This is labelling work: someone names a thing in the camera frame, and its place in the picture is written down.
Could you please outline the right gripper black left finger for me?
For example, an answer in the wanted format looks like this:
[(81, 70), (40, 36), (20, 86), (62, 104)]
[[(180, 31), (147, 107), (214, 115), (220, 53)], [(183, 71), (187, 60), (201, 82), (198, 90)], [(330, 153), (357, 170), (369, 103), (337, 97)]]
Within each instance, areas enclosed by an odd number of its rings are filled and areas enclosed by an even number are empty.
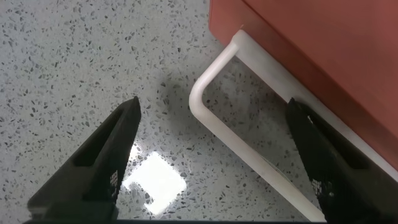
[(33, 222), (112, 222), (141, 120), (138, 97), (121, 103), (29, 199)]

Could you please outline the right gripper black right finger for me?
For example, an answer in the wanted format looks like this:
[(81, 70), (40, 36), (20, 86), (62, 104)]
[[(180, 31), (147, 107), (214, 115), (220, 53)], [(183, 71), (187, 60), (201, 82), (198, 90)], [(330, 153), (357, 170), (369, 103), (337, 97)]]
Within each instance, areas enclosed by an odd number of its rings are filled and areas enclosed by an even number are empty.
[(307, 105), (285, 112), (328, 223), (397, 223), (397, 182)]

